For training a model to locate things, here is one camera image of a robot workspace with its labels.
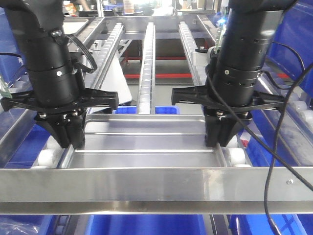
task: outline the black cylindrical actuator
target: black cylindrical actuator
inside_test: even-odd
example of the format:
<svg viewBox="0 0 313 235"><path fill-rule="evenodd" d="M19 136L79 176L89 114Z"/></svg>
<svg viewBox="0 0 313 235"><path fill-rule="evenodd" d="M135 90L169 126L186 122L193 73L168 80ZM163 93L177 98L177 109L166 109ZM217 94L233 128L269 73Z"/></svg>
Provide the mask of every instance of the black cylindrical actuator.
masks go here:
<svg viewBox="0 0 313 235"><path fill-rule="evenodd" d="M63 106L79 96L63 32L62 4L61 0L0 0L43 107Z"/></svg>
<svg viewBox="0 0 313 235"><path fill-rule="evenodd" d="M229 106L251 102L254 85L263 67L284 10L294 0L230 0L231 12L213 84Z"/></svg>

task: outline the black wire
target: black wire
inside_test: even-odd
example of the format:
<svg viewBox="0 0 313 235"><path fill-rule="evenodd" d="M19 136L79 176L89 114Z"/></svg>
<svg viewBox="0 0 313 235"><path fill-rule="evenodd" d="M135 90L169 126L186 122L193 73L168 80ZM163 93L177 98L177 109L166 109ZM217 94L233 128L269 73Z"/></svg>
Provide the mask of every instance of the black wire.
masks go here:
<svg viewBox="0 0 313 235"><path fill-rule="evenodd" d="M92 49L92 48L89 48L90 50L92 50L92 51L101 51L101 50L96 50L96 49Z"/></svg>
<svg viewBox="0 0 313 235"><path fill-rule="evenodd" d="M305 70L304 62L303 62L301 56L299 55L299 53L298 53L295 49L293 49L292 47L290 47L290 46L288 46L288 45L286 45L286 44L283 44L283 43L279 43L279 42L275 42L275 41L273 41L272 43L281 45L281 46L283 46L283 47L289 49L289 50L297 57L297 59L298 59L298 61L299 61L299 63L300 63L302 72ZM273 79L273 77L271 76L271 74L270 74L269 71L263 70L263 71L261 71L261 73L265 73L266 76L267 76L267 77L269 78L269 80L271 81L271 83L272 83L276 88L281 89L281 90L285 90L285 91L286 91L286 90L289 90L290 87L289 87L289 88L282 88L282 87L280 87L280 86L275 82L275 80Z"/></svg>
<svg viewBox="0 0 313 235"><path fill-rule="evenodd" d="M91 64L92 68L88 68L87 66L85 66L81 63L75 63L74 65L77 68L82 69L83 71L85 71L87 73L93 73L94 71L96 71L98 68L97 63L94 60L90 51L87 49L87 47L85 47L85 45L73 34L67 35L67 38L69 38L82 51L82 53L86 56L87 60Z"/></svg>
<svg viewBox="0 0 313 235"><path fill-rule="evenodd" d="M297 57L300 65L301 65L301 70L304 71L305 66L304 66L303 60L302 60L301 56L299 55L299 53L295 49L293 49L292 47L290 47L290 46L288 46L286 44L279 43L279 42L276 42L276 41L273 41L272 43L277 44L277 45L281 45L281 46L289 49Z"/></svg>
<svg viewBox="0 0 313 235"><path fill-rule="evenodd" d="M308 67L307 71L310 71L312 68L313 68L313 63ZM279 117L276 129L275 129L274 144L273 144L274 152L277 152L279 130L280 130L281 126L282 126L282 123L283 123L283 120L284 120L284 116L286 114L286 108L287 108L288 100L289 100L293 90L303 82L304 78L305 78L305 76L299 76L299 78L297 80L295 80L295 82L292 84L292 86L290 87L290 89L288 90L288 92L286 94L286 98L284 100L284 104L283 104L283 107L281 109L281 115ZM275 158L275 156L273 156L272 160L271 160L271 163L270 163L269 170L268 170L268 176L267 176L267 179L266 179L265 190L264 190L264 209L265 209L265 212L266 212L266 215L267 215L268 222L269 222L273 232L274 232L275 229L277 229L277 226L276 226L275 222L273 221L273 219L271 218L271 216L269 214L269 211L268 211L268 189L269 189L270 179L271 179L271 176L272 176L272 173L273 173L275 161L276 161L276 158Z"/></svg>
<svg viewBox="0 0 313 235"><path fill-rule="evenodd" d="M311 71L311 69L313 68L313 63L311 63L299 76L299 78L297 79L296 82L293 83L293 85L291 86L291 89L288 91L285 101L284 101L284 105L283 107L286 106L286 103L288 102L288 98L290 97L290 94L292 93L293 89L299 85L304 77ZM227 103L223 100L223 98L219 95L219 93L216 91L216 89L213 86L213 83L211 81L211 79L209 78L208 83L214 93L214 95L217 97L217 99L220 101L221 104L223 104L227 110L234 116L234 118L238 121L239 124L241 124L246 131L255 138L256 141L258 141L258 143L265 148L269 153L271 153L274 157L274 159L278 160L284 167L286 167L298 180L300 180L307 188L309 188L311 191L313 191L313 185L308 182L305 178L303 178L302 175L300 175L296 170L294 170L292 168L292 166L290 166L284 159L282 159L275 151L273 151L269 146L267 146L267 144L265 144L262 140L260 140L260 138L249 128L247 127L247 125L245 125L243 123L242 120L240 120L240 118L237 117L236 113L232 110L232 108L227 105Z"/></svg>
<svg viewBox="0 0 313 235"><path fill-rule="evenodd" d="M280 87L280 86L275 82L275 80L273 79L273 77L272 77L272 75L270 74L269 71L262 70L262 71L261 71L261 74L262 74L262 73L265 73L265 74L266 74L266 76L269 78L270 82L271 82L276 88L281 89L281 90L285 90L285 91L290 89L290 87L288 87L288 88L282 88L282 87Z"/></svg>
<svg viewBox="0 0 313 235"><path fill-rule="evenodd" d="M9 55L9 56L15 56L21 58L22 56L16 53L10 53L10 52L0 52L0 55Z"/></svg>

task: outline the stainless steel tray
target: stainless steel tray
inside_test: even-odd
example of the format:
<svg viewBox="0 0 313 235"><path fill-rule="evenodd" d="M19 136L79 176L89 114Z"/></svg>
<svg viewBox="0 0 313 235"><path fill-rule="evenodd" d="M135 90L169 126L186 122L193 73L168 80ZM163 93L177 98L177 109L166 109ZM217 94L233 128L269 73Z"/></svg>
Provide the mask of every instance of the stainless steel tray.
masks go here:
<svg viewBox="0 0 313 235"><path fill-rule="evenodd" d="M68 168L227 166L205 146L203 116L89 115L85 133Z"/></svg>

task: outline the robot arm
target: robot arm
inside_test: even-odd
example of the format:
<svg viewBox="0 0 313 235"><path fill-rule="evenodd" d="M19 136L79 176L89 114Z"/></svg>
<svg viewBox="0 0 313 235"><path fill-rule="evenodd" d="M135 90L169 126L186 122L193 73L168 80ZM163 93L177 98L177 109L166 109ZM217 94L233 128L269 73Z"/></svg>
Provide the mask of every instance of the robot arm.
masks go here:
<svg viewBox="0 0 313 235"><path fill-rule="evenodd" d="M282 96L256 92L254 87L284 12L295 3L296 0L230 0L222 48L211 56L206 85L173 89L172 103L189 101L204 106L207 146L226 146L242 129L214 96L210 84L246 124L252 120L251 110L282 106Z"/></svg>
<svg viewBox="0 0 313 235"><path fill-rule="evenodd" d="M5 111L37 111L35 121L48 130L62 148L84 144L86 108L118 105L116 92L85 88L82 73L73 67L63 31L62 0L0 0L20 51L25 55L31 92L3 98Z"/></svg>

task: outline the aluminum rail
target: aluminum rail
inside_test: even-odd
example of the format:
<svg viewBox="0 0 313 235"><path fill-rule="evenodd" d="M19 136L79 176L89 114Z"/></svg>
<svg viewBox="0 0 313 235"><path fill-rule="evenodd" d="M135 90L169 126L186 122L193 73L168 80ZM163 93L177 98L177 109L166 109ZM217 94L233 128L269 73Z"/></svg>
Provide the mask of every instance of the aluminum rail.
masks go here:
<svg viewBox="0 0 313 235"><path fill-rule="evenodd" d="M142 53L142 65L137 98L138 114L154 114L154 86L156 84L156 27L148 23Z"/></svg>
<svg viewBox="0 0 313 235"><path fill-rule="evenodd" d="M101 88L104 82L105 76L111 65L112 59L117 50L123 29L124 29L124 26L121 23L117 23L115 25L109 38L103 45L103 49L98 54L97 59L99 62L102 62L101 65L100 66L98 65L98 69L94 73L87 74L85 76L86 87L89 87L92 89Z"/></svg>
<svg viewBox="0 0 313 235"><path fill-rule="evenodd" d="M295 167L313 182L312 167ZM2 169L0 214L264 213L267 167ZM312 213L313 193L276 167L271 213Z"/></svg>
<svg viewBox="0 0 313 235"><path fill-rule="evenodd" d="M209 42L214 46L216 42L216 35L218 28L216 28L213 23L205 15L197 15L198 21L204 32L207 34Z"/></svg>
<svg viewBox="0 0 313 235"><path fill-rule="evenodd" d="M105 26L105 18L104 17L88 17L87 25L83 28L83 30L79 31L77 34L75 34L76 37L87 47L89 48L94 40L97 39L97 37L102 32L104 26ZM65 18L65 22L79 22L81 21L81 18ZM72 42L69 42L68 44L68 50L70 52L76 52L80 49Z"/></svg>
<svg viewBox="0 0 313 235"><path fill-rule="evenodd" d="M97 11L99 17L104 17L104 9L103 9L103 3L102 0L97 0Z"/></svg>
<svg viewBox="0 0 313 235"><path fill-rule="evenodd" d="M188 25L185 22L179 23L179 34L194 85L195 86L205 85L206 81L205 67L194 66L192 63L192 53L198 47L189 30Z"/></svg>

